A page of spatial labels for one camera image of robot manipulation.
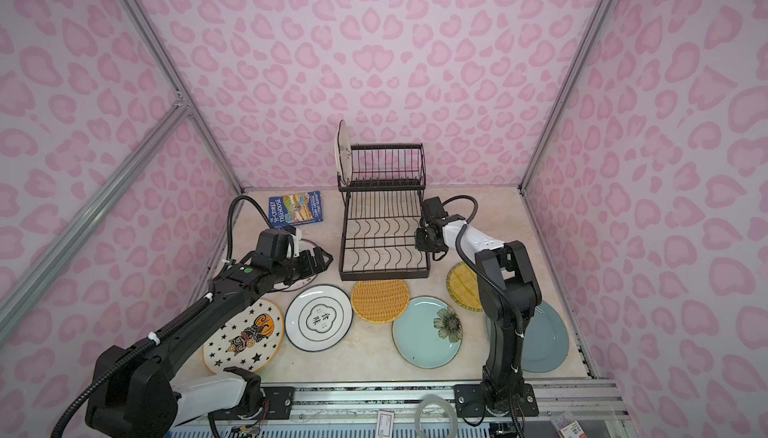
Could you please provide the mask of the orange woven bamboo plate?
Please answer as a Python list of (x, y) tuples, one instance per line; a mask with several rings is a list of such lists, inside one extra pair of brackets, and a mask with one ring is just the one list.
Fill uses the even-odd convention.
[(359, 281), (351, 292), (354, 312), (372, 324), (386, 324), (400, 318), (410, 302), (404, 280)]

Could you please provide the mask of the cream floral plate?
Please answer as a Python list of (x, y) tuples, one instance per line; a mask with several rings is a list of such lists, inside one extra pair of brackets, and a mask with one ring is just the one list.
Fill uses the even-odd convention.
[(344, 120), (341, 120), (338, 124), (334, 153), (337, 178), (341, 186), (346, 187), (351, 183), (353, 176), (353, 157), (348, 127)]

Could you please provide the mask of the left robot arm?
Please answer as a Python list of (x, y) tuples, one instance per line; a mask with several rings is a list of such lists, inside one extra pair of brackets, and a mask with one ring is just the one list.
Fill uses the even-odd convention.
[(255, 249), (230, 261), (187, 310), (130, 347), (100, 354), (76, 400), (86, 425), (110, 437), (164, 436), (180, 411), (171, 381), (192, 354), (276, 285), (323, 273), (332, 261), (320, 246), (301, 250), (285, 230), (262, 231)]

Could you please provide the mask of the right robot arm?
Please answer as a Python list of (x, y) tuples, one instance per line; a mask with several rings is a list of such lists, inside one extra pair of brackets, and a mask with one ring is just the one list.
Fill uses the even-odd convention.
[(490, 351), (480, 384), (484, 406), (515, 416), (523, 400), (522, 354), (528, 325), (542, 302), (542, 293), (525, 245), (503, 242), (478, 230), (470, 217), (449, 214), (445, 206), (469, 195), (421, 202), (415, 244), (419, 251), (445, 254), (453, 249), (475, 273), (483, 312), (490, 321)]

